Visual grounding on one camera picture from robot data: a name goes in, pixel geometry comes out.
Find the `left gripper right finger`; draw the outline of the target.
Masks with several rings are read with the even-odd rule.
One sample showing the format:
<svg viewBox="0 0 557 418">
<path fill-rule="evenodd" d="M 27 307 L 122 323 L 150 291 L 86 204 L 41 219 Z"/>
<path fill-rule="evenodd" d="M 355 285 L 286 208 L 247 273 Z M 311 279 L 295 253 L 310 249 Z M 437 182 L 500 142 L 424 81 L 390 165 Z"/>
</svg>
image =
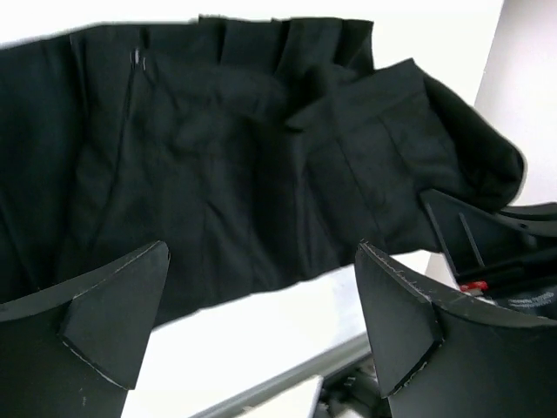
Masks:
<svg viewBox="0 0 557 418">
<path fill-rule="evenodd" d="M 469 296 L 365 242 L 354 268 L 393 416 L 555 416 L 554 320 Z"/>
</svg>

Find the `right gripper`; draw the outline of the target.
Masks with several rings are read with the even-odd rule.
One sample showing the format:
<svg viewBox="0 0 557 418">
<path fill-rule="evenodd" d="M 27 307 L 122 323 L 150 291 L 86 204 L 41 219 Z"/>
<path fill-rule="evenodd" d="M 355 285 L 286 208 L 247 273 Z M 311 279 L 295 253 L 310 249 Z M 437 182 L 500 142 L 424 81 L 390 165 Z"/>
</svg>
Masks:
<svg viewBox="0 0 557 418">
<path fill-rule="evenodd" d="M 436 190 L 420 199 L 462 291 L 525 314 L 556 318 L 556 203 L 508 206 L 500 218 Z"/>
</svg>

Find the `black pleated skirt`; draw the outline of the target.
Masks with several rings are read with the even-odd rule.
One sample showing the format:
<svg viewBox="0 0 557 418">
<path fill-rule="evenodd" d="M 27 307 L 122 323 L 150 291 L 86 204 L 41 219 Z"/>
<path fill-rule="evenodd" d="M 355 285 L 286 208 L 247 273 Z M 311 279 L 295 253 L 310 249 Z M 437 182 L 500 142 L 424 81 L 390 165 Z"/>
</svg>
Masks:
<svg viewBox="0 0 557 418">
<path fill-rule="evenodd" d="M 157 323 L 439 246 L 435 189 L 489 212 L 525 161 L 412 59 L 340 18 L 106 24 L 1 51 L 1 298 L 152 241 Z"/>
</svg>

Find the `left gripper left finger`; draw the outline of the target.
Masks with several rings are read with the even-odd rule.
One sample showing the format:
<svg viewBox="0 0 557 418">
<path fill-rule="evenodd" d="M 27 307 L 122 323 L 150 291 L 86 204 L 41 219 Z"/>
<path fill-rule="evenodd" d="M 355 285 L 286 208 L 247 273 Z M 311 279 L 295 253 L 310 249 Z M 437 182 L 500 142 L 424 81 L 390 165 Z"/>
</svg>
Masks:
<svg viewBox="0 0 557 418">
<path fill-rule="evenodd" d="M 164 242 L 1 305 L 1 415 L 119 417 L 164 289 Z"/>
</svg>

